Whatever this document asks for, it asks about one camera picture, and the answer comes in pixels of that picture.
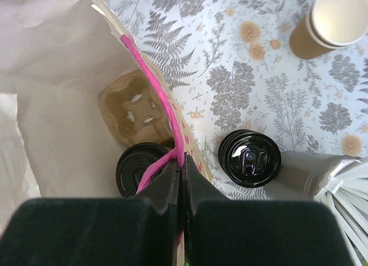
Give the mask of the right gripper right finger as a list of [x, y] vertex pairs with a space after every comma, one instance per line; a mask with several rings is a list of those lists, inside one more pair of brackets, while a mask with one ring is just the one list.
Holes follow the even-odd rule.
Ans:
[[352, 265], [333, 214], [299, 201], [240, 201], [225, 197], [183, 165], [185, 261], [189, 265]]

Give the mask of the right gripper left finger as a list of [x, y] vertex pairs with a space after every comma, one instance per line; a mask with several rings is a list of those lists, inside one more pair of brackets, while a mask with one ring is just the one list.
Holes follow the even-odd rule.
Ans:
[[1, 264], [182, 265], [180, 185], [171, 161], [132, 198], [28, 200], [1, 237]]

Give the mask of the stack of black lids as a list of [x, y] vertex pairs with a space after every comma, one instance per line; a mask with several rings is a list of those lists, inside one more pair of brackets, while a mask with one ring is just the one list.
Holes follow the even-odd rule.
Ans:
[[270, 137], [239, 129], [226, 135], [220, 143], [218, 162], [236, 184], [258, 188], [270, 183], [279, 174], [282, 157]]

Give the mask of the cardboard cup carrier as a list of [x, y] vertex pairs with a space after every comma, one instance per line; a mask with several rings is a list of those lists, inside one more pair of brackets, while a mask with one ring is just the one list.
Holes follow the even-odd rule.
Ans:
[[174, 136], [158, 95], [140, 70], [130, 72], [105, 88], [99, 107], [114, 138], [132, 146], [154, 142], [174, 147]]

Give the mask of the stack of paper cups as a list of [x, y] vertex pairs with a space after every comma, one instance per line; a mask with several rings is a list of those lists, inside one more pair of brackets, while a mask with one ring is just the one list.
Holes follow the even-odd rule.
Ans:
[[367, 33], [367, 0], [315, 0], [290, 35], [291, 51], [310, 60], [359, 41]]

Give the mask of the paper bag with pink handles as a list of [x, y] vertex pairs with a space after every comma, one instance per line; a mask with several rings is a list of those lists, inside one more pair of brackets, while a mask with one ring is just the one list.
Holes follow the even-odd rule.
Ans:
[[134, 197], [116, 183], [131, 146], [111, 134], [99, 100], [137, 70], [158, 95], [175, 145], [162, 145], [168, 153], [147, 168], [134, 196], [184, 155], [211, 182], [166, 78], [105, 0], [1, 0], [1, 237], [31, 199]]

